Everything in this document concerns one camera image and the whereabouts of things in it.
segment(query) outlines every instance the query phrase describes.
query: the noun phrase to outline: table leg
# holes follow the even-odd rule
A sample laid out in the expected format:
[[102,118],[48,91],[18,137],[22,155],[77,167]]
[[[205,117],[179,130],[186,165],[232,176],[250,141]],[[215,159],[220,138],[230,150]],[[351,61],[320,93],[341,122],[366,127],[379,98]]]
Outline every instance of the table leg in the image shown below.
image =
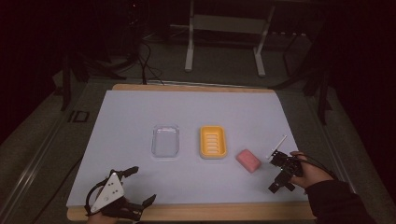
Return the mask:
[[192,71],[192,61],[194,57],[194,0],[190,0],[190,25],[189,25],[189,46],[187,48],[186,65],[184,70],[186,72]]
[[262,27],[262,39],[260,40],[259,45],[253,48],[254,58],[256,60],[256,66],[259,77],[265,76],[264,65],[262,63],[262,46],[264,45],[265,37],[267,37],[268,35],[268,28],[270,27],[271,19],[273,18],[274,11],[275,11],[275,6],[272,6],[268,14],[267,21],[264,23],[264,26]]

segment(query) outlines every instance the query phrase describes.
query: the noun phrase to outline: pink block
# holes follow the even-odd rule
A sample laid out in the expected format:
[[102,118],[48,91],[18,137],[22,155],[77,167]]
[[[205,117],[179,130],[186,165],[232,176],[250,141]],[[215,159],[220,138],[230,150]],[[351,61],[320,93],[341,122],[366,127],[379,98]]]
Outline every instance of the pink block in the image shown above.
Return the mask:
[[262,163],[251,153],[248,149],[242,150],[236,159],[247,169],[249,172],[253,173],[262,165]]

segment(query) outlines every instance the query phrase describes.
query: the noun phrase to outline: human hand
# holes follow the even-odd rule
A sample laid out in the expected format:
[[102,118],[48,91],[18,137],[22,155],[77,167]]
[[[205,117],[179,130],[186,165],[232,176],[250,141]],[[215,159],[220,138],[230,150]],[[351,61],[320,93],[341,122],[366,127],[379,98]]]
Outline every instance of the human hand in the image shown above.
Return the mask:
[[89,216],[87,224],[116,224],[118,220],[117,217],[107,217],[99,212]]
[[[293,151],[290,153],[291,156],[297,156],[298,159],[305,160],[306,157],[304,156],[304,153],[299,152],[299,151]],[[303,189],[308,188],[311,185],[314,185],[318,182],[322,182],[325,180],[333,180],[333,178],[327,174],[325,171],[322,169],[311,165],[306,162],[301,162],[301,166],[303,167],[303,176],[298,177],[294,176],[291,178],[290,183],[295,184],[297,186],[300,186]]]

